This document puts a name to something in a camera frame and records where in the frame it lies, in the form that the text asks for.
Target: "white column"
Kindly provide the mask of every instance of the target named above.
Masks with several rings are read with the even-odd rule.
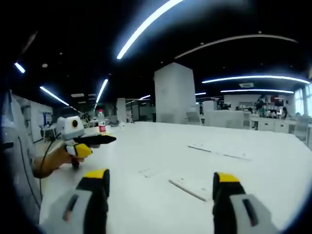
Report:
[[[126,113],[126,99],[118,98],[117,99],[117,118],[120,122],[127,122],[127,113]]]
[[[173,123],[185,123],[186,112],[196,106],[193,71],[171,63],[155,72],[156,119],[174,115]]]

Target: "fluorescent light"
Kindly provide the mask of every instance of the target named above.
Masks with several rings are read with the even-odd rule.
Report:
[[[84,94],[71,94],[70,96],[72,96],[73,98],[80,98],[84,97]]]
[[[204,92],[204,93],[198,93],[198,94],[195,94],[195,96],[197,96],[197,95],[205,95],[206,94],[206,92]]]
[[[22,66],[20,66],[17,62],[14,63],[14,65],[19,69],[20,72],[25,73],[25,69]]]
[[[151,95],[147,95],[147,96],[144,96],[144,97],[141,97],[140,100],[143,100],[145,98],[149,98]]]
[[[236,89],[236,90],[223,90],[222,93],[228,92],[278,92],[278,93],[286,93],[286,94],[293,94],[293,91],[286,91],[286,90],[277,90],[277,89]]]
[[[130,104],[130,103],[132,103],[132,102],[135,102],[135,101],[129,101],[129,102],[126,103],[126,105],[128,105],[128,104]]]
[[[104,90],[104,88],[105,88],[105,86],[106,86],[107,82],[108,82],[108,79],[106,79],[106,80],[103,82],[102,87],[101,87],[101,89],[100,89],[100,91],[99,91],[99,94],[98,94],[98,97],[97,97],[97,101],[96,101],[96,103],[98,103],[99,98],[101,97],[102,92],[103,92],[103,90]]]
[[[60,99],[59,97],[55,96],[54,94],[52,94],[49,90],[47,90],[46,88],[44,88],[43,86],[40,86],[40,89],[42,89],[43,91],[45,91],[47,94],[51,95],[52,97],[54,97],[56,100],[60,101],[61,103],[64,103],[66,106],[69,106],[68,103],[66,103],[65,101],[63,101],[62,99]]]
[[[170,0],[160,8],[158,8],[154,13],[152,13],[141,25],[137,30],[132,34],[129,38],[127,43],[123,46],[121,51],[119,52],[117,59],[122,59],[124,54],[128,51],[130,46],[136,41],[136,39],[144,32],[144,30],[150,26],[156,19],[158,19],[162,14],[166,11],[177,5],[178,3],[182,2],[183,0]]]
[[[212,82],[218,82],[218,81],[223,81],[223,80],[233,80],[233,79],[250,79],[250,78],[272,78],[272,79],[288,79],[288,80],[294,80],[298,82],[302,82],[305,84],[310,84],[309,81],[304,80],[304,79],[297,79],[297,78],[292,78],[292,77],[282,77],[282,76],[243,76],[243,77],[228,77],[228,78],[220,78],[220,79],[211,79],[211,80],[205,80],[202,83],[212,83]]]

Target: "black cable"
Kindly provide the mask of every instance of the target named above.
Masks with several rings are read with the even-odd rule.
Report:
[[[34,200],[35,200],[36,204],[38,205],[38,208],[40,209],[40,203],[37,201],[36,196],[35,196],[35,193],[34,193],[34,191],[33,191],[33,189],[32,189],[32,186],[30,185],[30,182],[29,182],[29,178],[28,178],[28,174],[27,174],[26,166],[25,166],[25,161],[24,161],[23,147],[22,147],[22,144],[21,144],[21,141],[20,141],[20,137],[19,137],[19,136],[18,136],[18,139],[19,139],[19,144],[20,144],[21,159],[22,159],[22,161],[23,161],[23,166],[24,166],[24,171],[25,171],[25,174],[26,174],[27,182],[28,182],[28,185],[29,185],[31,194],[33,195]]]
[[[51,147],[51,145],[53,144],[54,141],[57,140],[58,136],[60,135],[60,133],[55,137],[55,139],[53,141],[51,141],[50,145],[48,146],[47,150],[45,151],[45,154],[43,156],[43,159],[41,161],[41,165],[40,165],[40,172],[42,172],[42,167],[43,167],[43,162],[45,160],[45,157],[47,156],[47,153]],[[39,179],[39,187],[40,187],[40,196],[41,196],[41,199],[42,199],[42,190],[41,190],[41,178]]]

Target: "ceiling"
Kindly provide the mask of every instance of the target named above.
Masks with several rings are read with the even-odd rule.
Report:
[[[149,94],[154,99],[154,72],[172,62],[193,69],[196,92],[207,96],[219,96],[221,90],[239,89],[239,83],[251,82],[201,83],[207,79],[243,75],[308,79],[307,8],[275,1],[276,5],[264,0],[184,0],[152,23],[121,60],[116,59],[132,33],[167,1],[90,0],[45,6],[38,17],[29,20],[35,22],[38,33],[19,60],[26,72],[21,74],[15,67],[9,72],[13,91],[42,104],[62,106],[39,89],[44,86],[79,109],[78,102],[95,103],[88,94],[98,95],[107,78],[100,102]],[[277,35],[298,43],[236,39],[175,58],[203,43],[241,35]],[[291,80],[255,79],[252,83],[259,89],[292,91],[303,86]],[[71,97],[76,93],[85,97]]]

